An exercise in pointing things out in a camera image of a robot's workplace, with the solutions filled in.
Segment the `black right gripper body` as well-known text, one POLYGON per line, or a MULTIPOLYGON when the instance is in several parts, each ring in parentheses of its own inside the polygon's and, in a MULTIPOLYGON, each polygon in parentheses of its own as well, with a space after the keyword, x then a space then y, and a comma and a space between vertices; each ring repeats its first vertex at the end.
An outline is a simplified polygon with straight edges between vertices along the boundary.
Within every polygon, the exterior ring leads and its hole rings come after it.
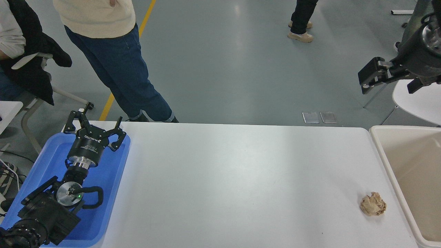
POLYGON ((398 49, 397 63, 422 77, 440 76, 440 29, 419 29, 398 49))

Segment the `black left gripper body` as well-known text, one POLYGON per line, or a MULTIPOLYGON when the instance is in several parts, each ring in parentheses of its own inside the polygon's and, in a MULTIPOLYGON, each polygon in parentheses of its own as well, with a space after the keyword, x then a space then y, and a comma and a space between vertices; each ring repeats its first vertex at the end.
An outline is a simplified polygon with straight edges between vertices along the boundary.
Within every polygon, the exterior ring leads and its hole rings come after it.
POLYGON ((104 130, 96 126, 82 128, 77 131, 76 139, 67 155, 67 159, 74 163, 85 158, 90 165, 98 165, 106 147, 116 151, 121 146, 121 128, 115 127, 104 130))

